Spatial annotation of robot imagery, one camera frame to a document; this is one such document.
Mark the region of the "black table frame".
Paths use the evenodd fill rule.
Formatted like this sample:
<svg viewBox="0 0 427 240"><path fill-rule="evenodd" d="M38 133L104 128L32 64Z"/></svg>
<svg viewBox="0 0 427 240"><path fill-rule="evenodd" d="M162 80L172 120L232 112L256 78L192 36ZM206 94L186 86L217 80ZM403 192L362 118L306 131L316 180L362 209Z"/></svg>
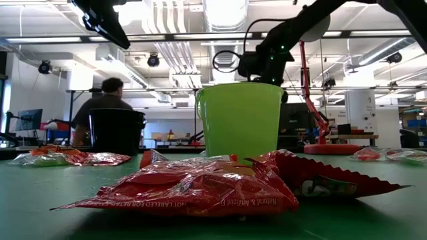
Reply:
<svg viewBox="0 0 427 240"><path fill-rule="evenodd" d="M16 156L22 153L27 153L30 150L36 149L36 148L38 147L30 146L30 147L16 147L16 148L10 148L10 147L0 148L0 161L12 160ZM93 152L91 147L77 147L77 149L83 152ZM148 151L148 150L150 149L139 148L138 153L143 153L144 151ZM205 149L202 149L200 147L190 147L190 148L184 147L184 148L156 148L155 150L165 154L199 154ZM427 148L417 148L415 150L427 151ZM298 154L304 153L303 147L300 147L300 148L291 147L289 151L293 153L298 153Z"/></svg>

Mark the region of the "orange candy pack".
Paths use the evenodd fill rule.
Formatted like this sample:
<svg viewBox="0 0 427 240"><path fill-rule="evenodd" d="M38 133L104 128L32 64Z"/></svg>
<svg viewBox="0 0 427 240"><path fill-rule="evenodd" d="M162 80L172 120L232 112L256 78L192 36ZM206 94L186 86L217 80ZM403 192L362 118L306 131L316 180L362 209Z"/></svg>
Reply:
<svg viewBox="0 0 427 240"><path fill-rule="evenodd" d="M60 145L44 145L37 149L30 150L30 154L32 156L36 155L46 155L49 153L60 153L65 155L79 155L81 154L81 151L78 149L74 149L69 146L60 146Z"/></svg>

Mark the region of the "wooden background table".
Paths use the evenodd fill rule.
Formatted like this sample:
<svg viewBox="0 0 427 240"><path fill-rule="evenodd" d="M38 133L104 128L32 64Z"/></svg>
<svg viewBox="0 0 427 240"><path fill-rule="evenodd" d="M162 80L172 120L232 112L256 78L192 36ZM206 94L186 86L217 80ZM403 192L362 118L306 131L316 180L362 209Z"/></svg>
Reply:
<svg viewBox="0 0 427 240"><path fill-rule="evenodd" d="M329 135L327 139L378 139L379 135Z"/></svg>

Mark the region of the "green plastic bucket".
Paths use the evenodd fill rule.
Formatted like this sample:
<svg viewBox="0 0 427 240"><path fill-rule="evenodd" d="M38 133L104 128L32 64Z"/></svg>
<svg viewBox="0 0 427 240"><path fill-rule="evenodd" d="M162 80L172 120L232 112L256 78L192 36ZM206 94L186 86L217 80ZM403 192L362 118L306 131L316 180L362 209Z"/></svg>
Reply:
<svg viewBox="0 0 427 240"><path fill-rule="evenodd" d="M236 155L246 160L277 149L284 90L265 83L229 83L195 94L202 120L205 154Z"/></svg>

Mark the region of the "grey computer monitor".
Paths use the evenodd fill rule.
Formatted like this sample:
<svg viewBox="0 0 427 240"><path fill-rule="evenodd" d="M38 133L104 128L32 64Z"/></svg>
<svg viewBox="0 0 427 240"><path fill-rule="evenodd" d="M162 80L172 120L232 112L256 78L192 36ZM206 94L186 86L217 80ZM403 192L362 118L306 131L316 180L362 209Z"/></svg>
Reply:
<svg viewBox="0 0 427 240"><path fill-rule="evenodd" d="M17 114L16 131L40 130L42 109L19 111Z"/></svg>

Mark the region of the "person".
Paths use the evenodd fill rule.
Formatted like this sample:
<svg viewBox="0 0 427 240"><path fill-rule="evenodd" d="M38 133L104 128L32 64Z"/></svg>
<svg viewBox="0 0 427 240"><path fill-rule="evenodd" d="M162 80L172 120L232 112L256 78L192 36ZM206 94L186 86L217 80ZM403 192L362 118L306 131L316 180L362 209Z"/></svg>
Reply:
<svg viewBox="0 0 427 240"><path fill-rule="evenodd" d="M132 106L123 101L123 81L117 77L106 79L101 84L103 94L87 100L76 113L71 126L75 129L73 146L83 145L89 131L89 112L92 109L113 108L132 110Z"/></svg>

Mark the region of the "green table mat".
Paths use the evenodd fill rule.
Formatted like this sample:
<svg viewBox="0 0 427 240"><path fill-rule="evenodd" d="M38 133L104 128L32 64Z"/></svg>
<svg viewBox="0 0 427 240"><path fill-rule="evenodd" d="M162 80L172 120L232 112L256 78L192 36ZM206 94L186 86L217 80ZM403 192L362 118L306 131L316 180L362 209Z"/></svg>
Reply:
<svg viewBox="0 0 427 240"><path fill-rule="evenodd" d="M427 240L427 167L320 161L399 183L402 189L356 199L302 199L294 213L267 217L155 217L135 211L66 209L136 171L115 167L24 168L0 161L0 240Z"/></svg>

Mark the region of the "red desk lamp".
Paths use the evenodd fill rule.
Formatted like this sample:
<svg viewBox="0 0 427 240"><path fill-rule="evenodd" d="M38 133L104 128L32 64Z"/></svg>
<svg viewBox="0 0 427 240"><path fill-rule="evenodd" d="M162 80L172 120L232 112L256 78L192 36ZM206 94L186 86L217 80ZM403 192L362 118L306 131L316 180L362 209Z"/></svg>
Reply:
<svg viewBox="0 0 427 240"><path fill-rule="evenodd" d="M330 14L326 15L321 21L307 30L300 38L299 46L302 62L302 94L306 102L308 111L312 114L315 123L318 126L318 138L316 144L304 146L304 153L310 155L351 155L357 152L360 147L351 144L330 144L326 137L330 134L329 120L319 112L310 99L310 78L308 76L308 67L306 63L305 42L321 39L330 26Z"/></svg>

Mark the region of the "black overhead frame bar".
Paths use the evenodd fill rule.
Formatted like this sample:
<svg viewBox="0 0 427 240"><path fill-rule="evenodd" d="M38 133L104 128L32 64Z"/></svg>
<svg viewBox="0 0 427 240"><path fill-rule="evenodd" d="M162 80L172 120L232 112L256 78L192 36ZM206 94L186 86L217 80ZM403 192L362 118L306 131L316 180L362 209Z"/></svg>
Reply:
<svg viewBox="0 0 427 240"><path fill-rule="evenodd" d="M161 41L243 41L262 40L267 37L266 32L235 32L235 33L166 33L166 34L139 34L128 35L131 43L161 42ZM347 38L395 38L411 37L405 29L391 30L343 30L327 31L324 39ZM75 44L75 43L107 43L108 40L96 35L82 36L42 36L42 37L0 37L0 45L46 45L46 44Z"/></svg>

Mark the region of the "clear wrapper red candy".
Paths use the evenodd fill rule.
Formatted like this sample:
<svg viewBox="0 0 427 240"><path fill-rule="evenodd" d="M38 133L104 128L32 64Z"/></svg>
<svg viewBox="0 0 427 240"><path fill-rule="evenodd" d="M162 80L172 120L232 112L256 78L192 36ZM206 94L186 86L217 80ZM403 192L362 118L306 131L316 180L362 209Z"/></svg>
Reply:
<svg viewBox="0 0 427 240"><path fill-rule="evenodd" d="M355 152L351 158L359 161L379 161L384 156L385 150L379 147L365 147Z"/></svg>
<svg viewBox="0 0 427 240"><path fill-rule="evenodd" d="M415 149L388 149L386 158L391 161L427 161L427 152Z"/></svg>

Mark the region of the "black plastic bucket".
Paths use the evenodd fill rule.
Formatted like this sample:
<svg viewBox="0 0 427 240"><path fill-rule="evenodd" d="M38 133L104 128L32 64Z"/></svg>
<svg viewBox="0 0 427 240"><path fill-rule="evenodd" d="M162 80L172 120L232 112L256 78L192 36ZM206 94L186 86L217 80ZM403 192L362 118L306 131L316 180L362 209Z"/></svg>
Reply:
<svg viewBox="0 0 427 240"><path fill-rule="evenodd" d="M129 109L92 109L89 129L92 150L134 156L139 153L145 114Z"/></svg>

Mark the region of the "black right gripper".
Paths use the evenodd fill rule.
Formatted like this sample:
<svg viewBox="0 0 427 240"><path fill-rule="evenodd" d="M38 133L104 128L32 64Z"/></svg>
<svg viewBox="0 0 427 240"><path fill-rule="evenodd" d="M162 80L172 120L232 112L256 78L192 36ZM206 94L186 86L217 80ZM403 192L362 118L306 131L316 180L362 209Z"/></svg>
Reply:
<svg viewBox="0 0 427 240"><path fill-rule="evenodd" d="M251 82L281 85L287 62L294 62L289 52L261 55L248 51L240 57L238 74ZM287 103L288 97L288 92L284 91L282 103Z"/></svg>

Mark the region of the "red Skittles candy pack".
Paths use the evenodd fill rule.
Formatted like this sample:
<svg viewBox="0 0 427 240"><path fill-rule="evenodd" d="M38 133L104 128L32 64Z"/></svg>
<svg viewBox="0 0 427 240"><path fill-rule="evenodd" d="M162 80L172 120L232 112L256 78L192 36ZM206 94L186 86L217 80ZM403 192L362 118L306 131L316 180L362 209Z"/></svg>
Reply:
<svg viewBox="0 0 427 240"><path fill-rule="evenodd" d="M276 150L247 157L267 189L260 196L293 201L297 197L369 197L408 188L357 171L334 167L288 150Z"/></svg>
<svg viewBox="0 0 427 240"><path fill-rule="evenodd" d="M81 152L75 155L68 155L66 161L78 166L115 166L128 162L131 159L128 155L116 153L86 153Z"/></svg>
<svg viewBox="0 0 427 240"><path fill-rule="evenodd" d="M76 207L223 217L295 211L299 203L273 165L186 159L155 162L102 187L94 197L66 205Z"/></svg>

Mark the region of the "clear wrapper green candy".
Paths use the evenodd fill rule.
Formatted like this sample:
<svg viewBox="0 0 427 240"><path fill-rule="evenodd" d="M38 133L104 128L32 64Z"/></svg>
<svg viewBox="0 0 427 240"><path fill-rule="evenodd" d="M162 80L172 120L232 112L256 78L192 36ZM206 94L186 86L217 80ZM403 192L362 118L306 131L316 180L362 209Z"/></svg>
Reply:
<svg viewBox="0 0 427 240"><path fill-rule="evenodd" d="M413 166L424 166L425 164L427 164L427 156L401 155L395 157L394 160L401 164Z"/></svg>
<svg viewBox="0 0 427 240"><path fill-rule="evenodd" d="M42 155L32 155L23 153L9 162L10 165L54 167L68 165L67 156L62 153L48 153Z"/></svg>

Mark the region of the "black monitor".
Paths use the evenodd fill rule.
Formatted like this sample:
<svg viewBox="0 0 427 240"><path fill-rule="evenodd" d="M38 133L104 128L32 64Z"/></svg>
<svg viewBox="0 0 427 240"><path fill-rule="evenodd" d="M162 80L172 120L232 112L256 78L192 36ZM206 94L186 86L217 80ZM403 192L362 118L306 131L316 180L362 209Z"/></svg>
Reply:
<svg viewBox="0 0 427 240"><path fill-rule="evenodd" d="M278 129L278 149L301 147L302 141L312 141L316 128L314 118L305 103L282 103Z"/></svg>

